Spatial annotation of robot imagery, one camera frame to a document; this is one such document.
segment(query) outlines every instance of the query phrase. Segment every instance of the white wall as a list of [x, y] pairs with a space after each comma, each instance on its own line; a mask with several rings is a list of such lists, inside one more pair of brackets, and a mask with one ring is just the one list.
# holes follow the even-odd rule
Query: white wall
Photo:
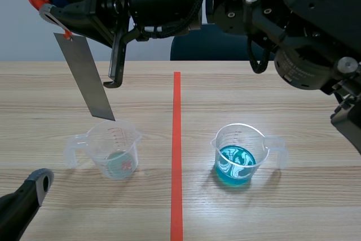
[[[0, 61], [64, 60], [54, 32], [61, 29], [41, 19], [28, 0], [0, 0]], [[126, 60], [169, 60], [172, 40], [133, 41]], [[89, 44], [95, 60], [110, 60], [110, 48]]]

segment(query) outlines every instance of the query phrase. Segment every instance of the wood grain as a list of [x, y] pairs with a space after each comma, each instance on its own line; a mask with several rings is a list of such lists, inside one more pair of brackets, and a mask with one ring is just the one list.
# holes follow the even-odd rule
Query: wood grain
[[[103, 80], [108, 63], [98, 63]], [[65, 168], [63, 148], [92, 118], [65, 63], [0, 62], [0, 195], [38, 168], [55, 181], [22, 240], [143, 241], [170, 238], [173, 72], [182, 73], [184, 240], [359, 241], [361, 157], [330, 124], [333, 97], [288, 86], [270, 67], [248, 62], [128, 62], [124, 85], [106, 90], [117, 119], [142, 133], [139, 166], [111, 181], [79, 153]], [[275, 157], [242, 189], [212, 171], [209, 142], [244, 122], [287, 141], [289, 167]]]

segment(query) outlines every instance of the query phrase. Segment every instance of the blue liquid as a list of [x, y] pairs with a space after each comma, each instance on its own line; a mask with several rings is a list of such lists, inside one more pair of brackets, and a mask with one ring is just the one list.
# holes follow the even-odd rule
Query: blue liquid
[[130, 154], [122, 155], [122, 153], [117, 152], [109, 155], [108, 159], [117, 156], [120, 157], [109, 161], [107, 172], [110, 178], [120, 180], [130, 176], [132, 172], [135, 171], [136, 165]]
[[256, 160], [253, 155], [245, 148], [239, 146], [226, 146], [220, 150], [221, 154], [240, 166], [235, 166], [218, 155], [218, 159], [215, 162], [215, 171], [218, 177], [228, 185], [242, 185], [247, 183], [255, 169], [243, 168], [242, 166], [252, 166], [256, 164]]

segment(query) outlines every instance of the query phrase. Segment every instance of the metal plate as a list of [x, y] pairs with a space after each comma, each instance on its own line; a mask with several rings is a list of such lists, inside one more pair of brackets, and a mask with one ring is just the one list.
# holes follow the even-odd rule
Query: metal plate
[[86, 38], [73, 36], [67, 40], [60, 33], [54, 35], [91, 115], [115, 121]]

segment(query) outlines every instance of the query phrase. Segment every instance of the empty measuring cup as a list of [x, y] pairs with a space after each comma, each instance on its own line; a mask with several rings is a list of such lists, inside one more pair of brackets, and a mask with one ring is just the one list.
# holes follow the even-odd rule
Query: empty measuring cup
[[126, 121], [103, 121], [86, 134], [68, 140], [64, 150], [69, 168], [77, 166], [76, 151], [82, 149], [111, 179], [124, 179], [138, 166], [137, 142], [142, 135]]
[[284, 169], [288, 160], [283, 139], [265, 137], [247, 124], [226, 125], [218, 131], [211, 145], [215, 148], [215, 170], [220, 179], [230, 185], [250, 181], [270, 152], [278, 152], [279, 169]]

